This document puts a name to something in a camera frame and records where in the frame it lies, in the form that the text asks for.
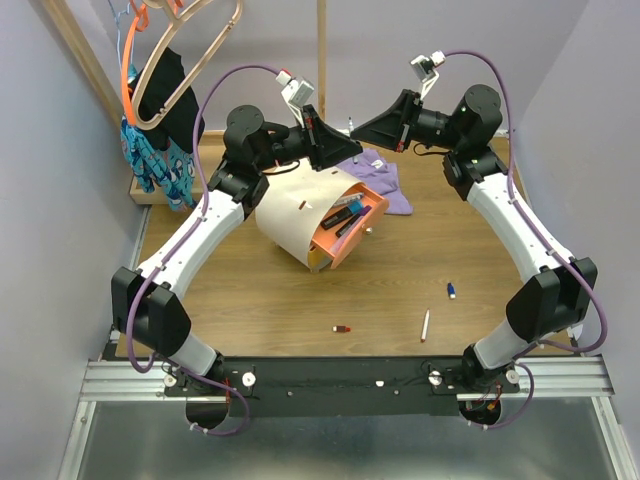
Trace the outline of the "blue black highlighter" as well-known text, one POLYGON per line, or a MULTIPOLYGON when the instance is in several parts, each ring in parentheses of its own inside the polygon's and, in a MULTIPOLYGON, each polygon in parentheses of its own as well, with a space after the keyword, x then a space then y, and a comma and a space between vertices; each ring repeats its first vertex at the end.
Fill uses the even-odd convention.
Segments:
POLYGON ((364 205, 360 200, 353 201, 324 218, 321 221, 320 226, 324 230, 329 230, 330 228, 359 213, 363 208, 364 205))

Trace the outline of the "purple black highlighter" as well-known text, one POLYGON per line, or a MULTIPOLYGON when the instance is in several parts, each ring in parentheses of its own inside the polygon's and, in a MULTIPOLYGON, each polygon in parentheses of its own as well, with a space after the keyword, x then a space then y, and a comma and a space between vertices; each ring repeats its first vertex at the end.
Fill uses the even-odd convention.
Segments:
POLYGON ((355 213, 349 220, 347 220, 339 230, 336 231, 336 237, 341 238, 346 235, 362 217, 366 216, 371 210, 370 206, 363 207, 358 213, 355 213))

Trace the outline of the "white round drawer organizer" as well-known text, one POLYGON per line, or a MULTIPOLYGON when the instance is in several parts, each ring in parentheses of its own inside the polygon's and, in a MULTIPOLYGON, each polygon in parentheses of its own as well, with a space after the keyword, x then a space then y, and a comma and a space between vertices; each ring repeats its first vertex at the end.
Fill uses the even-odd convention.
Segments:
POLYGON ((259 230, 308 268, 311 238, 336 200, 356 177, 331 167, 314 171, 304 158, 297 168, 283 167, 267 176, 269 187, 254 214, 259 230))

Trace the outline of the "salmon pink drawer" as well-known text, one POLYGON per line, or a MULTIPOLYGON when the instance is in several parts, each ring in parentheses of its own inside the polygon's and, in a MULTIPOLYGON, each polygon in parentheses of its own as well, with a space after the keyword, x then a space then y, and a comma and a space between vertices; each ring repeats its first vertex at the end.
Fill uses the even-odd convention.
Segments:
POLYGON ((361 195, 358 199, 363 206, 361 211, 327 230, 321 226, 316 228, 307 255, 311 271, 326 266, 335 269, 358 246, 366 230, 376 226, 386 213, 389 201, 364 183, 353 185, 343 196, 357 194, 361 195))

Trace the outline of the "red white pencil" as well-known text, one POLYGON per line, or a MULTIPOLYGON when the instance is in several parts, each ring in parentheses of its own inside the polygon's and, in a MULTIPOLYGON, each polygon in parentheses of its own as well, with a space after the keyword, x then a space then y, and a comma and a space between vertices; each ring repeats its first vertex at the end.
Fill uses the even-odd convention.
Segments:
POLYGON ((420 342, 421 343, 426 342, 426 338, 427 338, 427 334, 428 334, 429 322, 430 322, 430 309, 427 309, 426 312, 425 312, 425 315, 424 315, 423 324, 422 324, 422 328, 421 328, 421 334, 420 334, 420 342))

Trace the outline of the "blue white pen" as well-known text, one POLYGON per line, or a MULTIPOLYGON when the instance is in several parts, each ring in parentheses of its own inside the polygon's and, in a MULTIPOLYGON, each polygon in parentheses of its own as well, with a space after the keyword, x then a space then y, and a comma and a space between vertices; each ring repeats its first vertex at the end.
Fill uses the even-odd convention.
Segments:
POLYGON ((363 194, 362 193, 345 195, 345 196, 340 197, 338 200, 336 200, 334 202, 334 204, 332 205, 332 207, 335 208, 335 207, 347 205, 347 204, 350 204, 351 202, 359 201, 362 198, 363 198, 363 194))

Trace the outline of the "pink highlighter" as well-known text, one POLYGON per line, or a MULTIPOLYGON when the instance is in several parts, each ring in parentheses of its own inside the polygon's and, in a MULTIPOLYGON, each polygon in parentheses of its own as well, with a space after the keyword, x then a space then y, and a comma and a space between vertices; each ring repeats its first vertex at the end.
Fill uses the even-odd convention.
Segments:
POLYGON ((352 248, 357 245, 361 239, 361 228, 355 225, 346 235, 338 238, 332 245, 330 252, 334 257, 337 257, 344 249, 352 248))

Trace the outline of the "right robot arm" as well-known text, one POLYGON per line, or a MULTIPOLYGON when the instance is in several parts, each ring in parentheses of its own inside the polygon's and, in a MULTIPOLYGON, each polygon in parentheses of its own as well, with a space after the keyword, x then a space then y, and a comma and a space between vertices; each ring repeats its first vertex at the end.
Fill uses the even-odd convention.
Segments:
POLYGON ((490 145, 501 123, 499 94, 476 84, 450 115, 424 108, 419 93, 403 90, 391 107, 351 133, 397 152, 413 142, 445 149, 448 184, 487 221, 516 265, 523 285, 507 303, 504 320, 462 355, 460 379, 474 392, 493 384, 519 354, 579 325, 597 278, 594 262, 554 240, 514 187, 490 145))

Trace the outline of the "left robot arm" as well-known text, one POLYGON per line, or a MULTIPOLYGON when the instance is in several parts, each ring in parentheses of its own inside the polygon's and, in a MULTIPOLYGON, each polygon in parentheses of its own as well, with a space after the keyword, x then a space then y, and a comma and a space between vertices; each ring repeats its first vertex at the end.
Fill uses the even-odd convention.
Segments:
POLYGON ((221 241, 256 209, 269 187, 268 170, 307 159, 315 171, 362 151, 360 143, 330 127, 311 105, 294 127, 268 122, 255 106, 227 116, 222 162, 200 202, 172 237, 134 270, 122 267, 111 280, 113 326, 187 372, 201 395, 222 380, 218 351, 192 331, 181 300, 196 273, 221 241))

